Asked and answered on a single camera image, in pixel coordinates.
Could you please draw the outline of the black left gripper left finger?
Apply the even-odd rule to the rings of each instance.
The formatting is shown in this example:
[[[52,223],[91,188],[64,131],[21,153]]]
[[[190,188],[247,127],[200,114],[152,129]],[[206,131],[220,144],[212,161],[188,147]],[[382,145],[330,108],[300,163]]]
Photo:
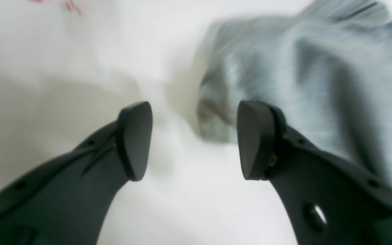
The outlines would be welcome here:
[[[149,102],[0,191],[0,245],[95,245],[116,193],[147,169]]]

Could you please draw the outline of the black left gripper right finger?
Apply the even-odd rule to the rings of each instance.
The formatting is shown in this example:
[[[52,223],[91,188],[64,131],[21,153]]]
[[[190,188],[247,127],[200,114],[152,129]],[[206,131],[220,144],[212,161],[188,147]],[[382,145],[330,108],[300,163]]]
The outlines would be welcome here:
[[[392,187],[312,144],[269,104],[238,105],[238,146],[246,180],[267,180],[299,245],[392,245]]]

